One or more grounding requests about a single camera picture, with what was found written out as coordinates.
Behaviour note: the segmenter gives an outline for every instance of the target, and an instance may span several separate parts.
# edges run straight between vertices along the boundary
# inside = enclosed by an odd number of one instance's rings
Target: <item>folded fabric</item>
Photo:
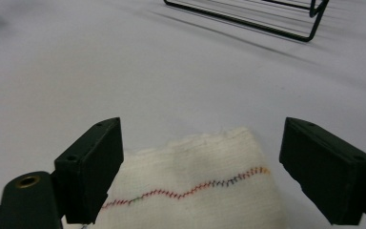
[[[84,227],[281,229],[286,223],[261,150],[240,128],[126,152],[96,224]]]

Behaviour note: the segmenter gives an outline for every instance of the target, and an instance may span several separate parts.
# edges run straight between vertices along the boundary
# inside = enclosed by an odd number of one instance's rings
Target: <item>white cloth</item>
[[[96,224],[87,227],[281,229],[286,223],[260,148],[240,128],[126,153]]]

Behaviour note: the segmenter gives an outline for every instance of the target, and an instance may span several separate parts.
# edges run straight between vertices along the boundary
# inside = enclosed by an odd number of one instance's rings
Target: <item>table surface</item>
[[[290,227],[332,228],[278,154],[287,116],[366,152],[366,1],[331,0],[299,43],[161,0],[0,0],[0,197],[114,116],[128,151],[251,128]]]

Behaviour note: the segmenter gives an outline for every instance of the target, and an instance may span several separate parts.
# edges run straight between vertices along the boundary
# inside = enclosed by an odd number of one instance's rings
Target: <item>black wire rack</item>
[[[168,6],[206,14],[297,41],[311,41],[329,0],[164,0]]]

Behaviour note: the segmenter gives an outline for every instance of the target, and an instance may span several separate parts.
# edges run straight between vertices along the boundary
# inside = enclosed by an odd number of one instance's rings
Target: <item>colored thread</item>
[[[203,182],[200,183],[198,185],[196,185],[195,187],[193,187],[191,190],[179,194],[173,191],[168,191],[168,190],[164,190],[164,189],[154,189],[151,190],[150,192],[144,193],[141,196],[137,197],[137,198],[133,198],[133,199],[115,199],[111,202],[106,203],[105,205],[102,206],[102,210],[105,210],[109,207],[112,206],[122,206],[122,205],[131,205],[132,203],[135,203],[137,201],[140,200],[145,200],[146,198],[152,197],[152,196],[164,196],[166,198],[174,198],[174,199],[182,199],[182,198],[187,198],[193,194],[195,194],[196,192],[200,191],[200,190],[205,190],[205,189],[209,189],[209,188],[215,188],[215,187],[230,187],[230,185],[234,185],[237,182],[250,178],[254,175],[261,175],[261,174],[269,174],[270,170],[264,167],[255,167],[252,168],[248,171],[246,171],[245,173],[242,174],[238,174],[235,177],[232,177],[230,179],[224,179],[224,180],[210,180],[207,182]]]

